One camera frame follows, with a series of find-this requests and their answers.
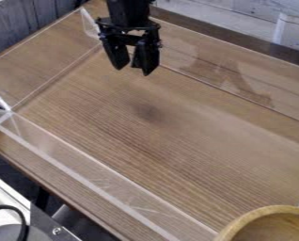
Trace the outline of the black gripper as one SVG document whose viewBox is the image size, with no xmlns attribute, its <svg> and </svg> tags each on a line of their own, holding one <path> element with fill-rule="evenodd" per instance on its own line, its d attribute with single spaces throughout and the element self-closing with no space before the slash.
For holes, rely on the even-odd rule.
<svg viewBox="0 0 299 241">
<path fill-rule="evenodd" d="M 136 46 L 132 64 L 146 76 L 160 65 L 160 25 L 148 20 L 138 26 L 121 26 L 109 17 L 97 18 L 98 38 L 113 67 L 121 70 L 129 63 L 126 46 Z"/>
</svg>

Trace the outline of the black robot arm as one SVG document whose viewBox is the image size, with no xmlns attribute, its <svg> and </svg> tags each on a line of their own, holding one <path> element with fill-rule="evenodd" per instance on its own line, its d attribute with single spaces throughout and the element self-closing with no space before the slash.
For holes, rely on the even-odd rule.
<svg viewBox="0 0 299 241">
<path fill-rule="evenodd" d="M 154 0 L 105 0 L 109 16 L 96 18 L 98 39 L 113 67 L 146 76 L 160 65 L 160 25 L 149 20 Z"/>
</svg>

